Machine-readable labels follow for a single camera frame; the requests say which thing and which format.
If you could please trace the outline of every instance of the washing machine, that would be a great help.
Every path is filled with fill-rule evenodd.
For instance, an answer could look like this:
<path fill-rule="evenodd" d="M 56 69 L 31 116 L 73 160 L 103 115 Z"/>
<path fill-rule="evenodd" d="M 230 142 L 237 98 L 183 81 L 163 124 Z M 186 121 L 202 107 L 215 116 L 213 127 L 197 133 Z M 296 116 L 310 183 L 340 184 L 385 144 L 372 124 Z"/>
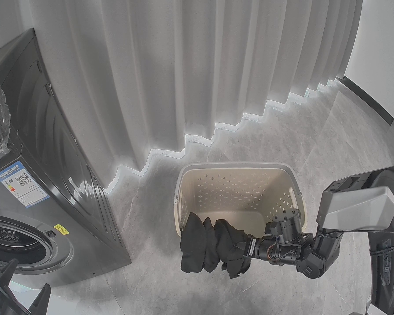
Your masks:
<path fill-rule="evenodd" d="M 107 196 L 53 95 L 33 29 L 0 49 L 0 268 L 31 288 L 131 263 Z"/>

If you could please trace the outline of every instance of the gray marble floor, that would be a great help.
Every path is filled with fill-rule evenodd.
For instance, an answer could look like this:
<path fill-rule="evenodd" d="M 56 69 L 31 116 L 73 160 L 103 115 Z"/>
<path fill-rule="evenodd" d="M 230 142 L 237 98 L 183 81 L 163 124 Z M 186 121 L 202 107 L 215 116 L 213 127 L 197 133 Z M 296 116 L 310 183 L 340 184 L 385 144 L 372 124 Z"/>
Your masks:
<path fill-rule="evenodd" d="M 289 164 L 305 197 L 307 232 L 315 232 L 322 190 L 343 176 L 394 165 L 394 123 L 388 126 L 339 82 L 311 92 L 285 110 L 267 108 L 258 122 L 235 132 L 218 129 L 207 147 L 188 143 L 185 156 L 152 159 L 143 177 L 121 171 L 110 201 L 132 264 L 105 276 L 53 289 L 76 314 L 349 314 L 362 312 L 370 294 L 366 234 L 347 234 L 340 256 L 320 279 L 294 267 L 253 260 L 230 280 L 180 270 L 180 238 L 173 196 L 180 169 L 203 161 Z"/>

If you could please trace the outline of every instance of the wall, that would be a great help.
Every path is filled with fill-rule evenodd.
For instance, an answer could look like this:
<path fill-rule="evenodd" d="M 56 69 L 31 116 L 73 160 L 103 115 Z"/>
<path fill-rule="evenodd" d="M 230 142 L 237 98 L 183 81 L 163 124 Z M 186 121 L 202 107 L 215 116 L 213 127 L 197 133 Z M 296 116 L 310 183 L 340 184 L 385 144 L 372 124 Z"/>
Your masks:
<path fill-rule="evenodd" d="M 363 0 L 345 76 L 394 118 L 394 0 Z"/>

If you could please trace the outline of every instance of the energy label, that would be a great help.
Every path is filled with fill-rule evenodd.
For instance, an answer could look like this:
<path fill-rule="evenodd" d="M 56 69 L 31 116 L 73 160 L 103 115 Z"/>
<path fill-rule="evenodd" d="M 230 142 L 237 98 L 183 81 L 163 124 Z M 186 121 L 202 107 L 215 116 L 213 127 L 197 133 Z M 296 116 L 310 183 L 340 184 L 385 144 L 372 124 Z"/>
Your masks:
<path fill-rule="evenodd" d="M 0 182 L 25 207 L 31 207 L 49 198 L 20 161 L 0 171 Z"/>

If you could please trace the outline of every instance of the sticker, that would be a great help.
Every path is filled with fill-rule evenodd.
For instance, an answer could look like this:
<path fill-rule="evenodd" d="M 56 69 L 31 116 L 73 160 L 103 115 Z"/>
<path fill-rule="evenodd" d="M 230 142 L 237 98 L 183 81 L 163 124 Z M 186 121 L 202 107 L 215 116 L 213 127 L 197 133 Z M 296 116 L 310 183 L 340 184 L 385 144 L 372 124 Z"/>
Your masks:
<path fill-rule="evenodd" d="M 69 234 L 69 232 L 67 231 L 67 229 L 63 225 L 57 224 L 56 226 L 54 226 L 54 228 L 57 229 L 58 231 L 60 231 L 63 236 L 65 236 L 66 234 Z"/>
<path fill-rule="evenodd" d="M 383 249 L 391 247 L 391 239 L 387 239 L 382 243 Z M 383 255 L 383 267 L 382 267 L 382 285 L 389 286 L 391 283 L 391 253 Z"/>
<path fill-rule="evenodd" d="M 256 239 L 254 238 L 254 239 L 252 239 L 252 241 L 251 241 L 251 248 L 250 248 L 250 256 L 254 253 L 254 248 L 255 248 L 255 242 L 256 242 Z"/>
<path fill-rule="evenodd" d="M 31 207 L 49 198 L 20 161 L 0 172 L 0 182 L 25 207 Z"/>

